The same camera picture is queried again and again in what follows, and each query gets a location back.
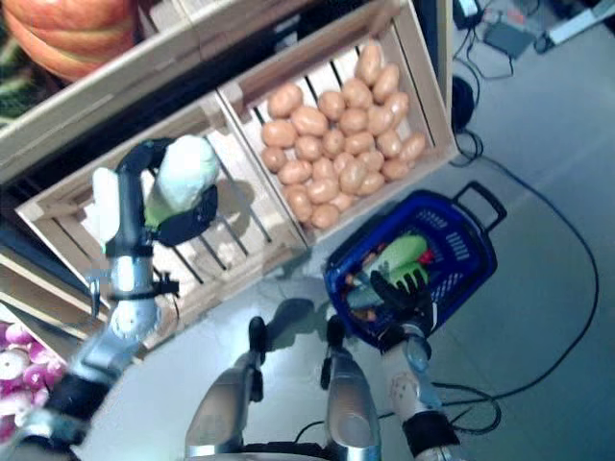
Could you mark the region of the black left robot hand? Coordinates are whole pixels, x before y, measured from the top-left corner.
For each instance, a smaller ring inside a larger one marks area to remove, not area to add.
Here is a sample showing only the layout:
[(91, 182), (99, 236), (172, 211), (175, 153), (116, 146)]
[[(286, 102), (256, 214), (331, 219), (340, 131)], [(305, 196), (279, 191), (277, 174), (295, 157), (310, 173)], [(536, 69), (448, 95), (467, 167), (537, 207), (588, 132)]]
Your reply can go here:
[(92, 189), (107, 258), (151, 257), (153, 243), (175, 247), (214, 220), (219, 160), (203, 137), (147, 139), (114, 169), (99, 167)]

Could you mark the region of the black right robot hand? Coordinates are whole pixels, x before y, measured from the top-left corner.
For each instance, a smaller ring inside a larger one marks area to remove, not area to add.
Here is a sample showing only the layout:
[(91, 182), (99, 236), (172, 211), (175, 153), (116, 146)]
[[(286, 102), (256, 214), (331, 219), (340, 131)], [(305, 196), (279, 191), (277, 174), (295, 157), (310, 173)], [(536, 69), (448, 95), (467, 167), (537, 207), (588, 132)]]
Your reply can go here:
[(387, 281), (379, 272), (373, 271), (370, 282), (383, 305), (392, 313), (392, 323), (379, 336), (380, 352), (388, 352), (416, 330), (423, 338), (430, 336), (437, 323), (431, 292), (418, 270), (405, 273), (395, 284)]

